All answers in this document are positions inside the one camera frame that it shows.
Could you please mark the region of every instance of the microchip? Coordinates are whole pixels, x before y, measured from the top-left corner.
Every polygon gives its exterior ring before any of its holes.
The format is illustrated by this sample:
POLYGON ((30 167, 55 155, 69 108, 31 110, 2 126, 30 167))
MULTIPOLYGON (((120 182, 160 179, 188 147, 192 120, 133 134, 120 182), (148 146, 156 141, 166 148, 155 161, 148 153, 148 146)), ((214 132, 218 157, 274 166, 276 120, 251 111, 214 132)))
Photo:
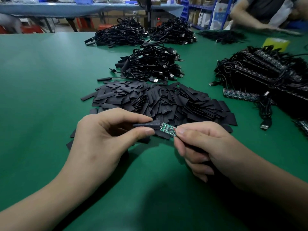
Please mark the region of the microchip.
POLYGON ((176 128, 174 126, 168 125, 164 122, 160 125, 160 131, 163 131, 172 136, 176 136, 175 129, 176 128))

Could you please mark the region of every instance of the green tabletop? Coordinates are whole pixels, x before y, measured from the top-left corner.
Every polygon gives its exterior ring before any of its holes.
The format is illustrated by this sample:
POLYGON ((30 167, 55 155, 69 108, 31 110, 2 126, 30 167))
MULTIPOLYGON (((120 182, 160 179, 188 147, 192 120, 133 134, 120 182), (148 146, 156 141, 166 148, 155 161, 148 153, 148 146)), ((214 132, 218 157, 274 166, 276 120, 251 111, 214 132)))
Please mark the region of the green tabletop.
MULTIPOLYGON (((69 135, 92 108, 90 100, 79 98, 101 84, 97 78, 110 77, 108 68, 134 48, 85 46, 84 40, 93 35, 0 35, 0 210, 57 175, 69 154, 69 135)), ((221 86, 208 85, 215 78, 217 60, 248 45, 262 46, 266 38, 247 35, 241 44, 221 45, 199 37, 195 44, 169 45, 185 60, 180 62, 185 77, 179 81, 224 100, 237 119, 233 136, 308 181, 308 141, 289 116, 273 107, 273 125, 262 131, 253 103, 224 98, 221 86)), ((287 52, 306 53, 308 37, 280 37, 291 41, 287 52)), ((248 230, 245 219, 225 202, 228 194, 195 178, 172 141, 152 137, 149 144, 131 147, 129 159, 57 230, 248 230)))

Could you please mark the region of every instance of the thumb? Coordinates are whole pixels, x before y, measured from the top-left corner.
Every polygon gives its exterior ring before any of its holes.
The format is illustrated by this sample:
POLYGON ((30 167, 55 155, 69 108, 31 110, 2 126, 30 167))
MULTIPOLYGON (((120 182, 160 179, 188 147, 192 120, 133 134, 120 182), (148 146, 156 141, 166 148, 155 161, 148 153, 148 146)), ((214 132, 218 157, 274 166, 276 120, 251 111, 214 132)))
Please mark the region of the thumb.
POLYGON ((188 130, 184 127, 178 126, 175 129, 176 136, 183 142, 201 148, 204 151, 211 153, 217 148, 217 141, 215 137, 205 135, 195 130, 188 130))
POLYGON ((138 140, 154 134, 155 132, 152 128, 136 127, 118 136, 116 139, 118 141, 119 147, 121 147, 121 151, 126 151, 130 146, 132 146, 138 140))

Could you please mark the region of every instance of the pile of black wires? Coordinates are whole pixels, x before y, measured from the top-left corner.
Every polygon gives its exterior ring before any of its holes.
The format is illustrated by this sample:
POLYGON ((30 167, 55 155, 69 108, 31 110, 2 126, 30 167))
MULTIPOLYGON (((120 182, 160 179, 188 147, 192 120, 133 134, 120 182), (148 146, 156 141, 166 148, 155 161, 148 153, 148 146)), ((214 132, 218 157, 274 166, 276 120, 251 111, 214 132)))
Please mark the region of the pile of black wires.
POLYGON ((230 59, 218 61, 215 72, 219 81, 215 83, 222 84, 224 90, 259 94, 263 100, 256 104, 262 119, 271 117, 269 98, 292 118, 307 119, 308 64, 299 57, 302 55, 308 54, 281 53, 273 46, 249 46, 230 59))
POLYGON ((134 49, 129 56, 121 57, 115 64, 116 68, 121 68, 120 72, 110 70, 127 79, 156 83, 167 83, 184 76, 181 67, 175 64, 184 60, 173 48, 165 47, 163 42, 144 43, 140 48, 134 49))
POLYGON ((118 19, 118 25, 99 30, 95 36, 86 40, 86 45, 96 44, 97 46, 107 45, 108 48, 112 48, 115 45, 141 45, 145 42, 144 37, 147 37, 148 33, 140 23, 135 19, 126 18, 118 19))
POLYGON ((242 43, 245 41, 246 37, 243 33, 236 32, 233 30, 219 30, 219 31, 201 31, 198 32, 205 38, 214 40, 215 42, 221 42, 224 44, 242 43))
POLYGON ((197 42, 190 25, 182 18, 169 19, 160 26, 151 28, 149 34, 151 35, 151 40, 163 40, 164 43, 185 45, 197 42))

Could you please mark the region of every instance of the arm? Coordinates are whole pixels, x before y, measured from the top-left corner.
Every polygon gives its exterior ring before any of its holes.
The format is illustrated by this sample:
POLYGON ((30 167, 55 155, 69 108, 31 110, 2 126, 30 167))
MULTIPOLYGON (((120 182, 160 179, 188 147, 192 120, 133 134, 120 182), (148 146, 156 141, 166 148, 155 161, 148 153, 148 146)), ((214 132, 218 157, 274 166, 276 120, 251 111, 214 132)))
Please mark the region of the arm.
POLYGON ((77 125, 70 154, 58 176, 41 190, 0 212, 0 230, 52 230, 112 174, 121 155, 131 145, 154 134, 151 128, 131 129, 128 123, 151 120, 119 108, 85 116, 77 125), (120 136, 111 135, 125 130, 128 131, 120 136))
POLYGON ((295 7, 298 10, 300 16, 308 21, 308 0, 295 1, 295 7))
POLYGON ((251 27, 256 29, 277 29, 274 26, 263 24, 258 19, 254 18, 247 13, 246 9, 250 5, 248 0, 240 0, 232 9, 230 16, 236 24, 243 25, 245 27, 251 27))
POLYGON ((308 183, 253 153, 214 122, 190 123, 176 129, 174 145, 195 176, 207 182, 214 171, 201 162, 211 160, 240 189, 266 198, 308 229, 308 183), (203 149, 196 152, 184 143, 203 149))

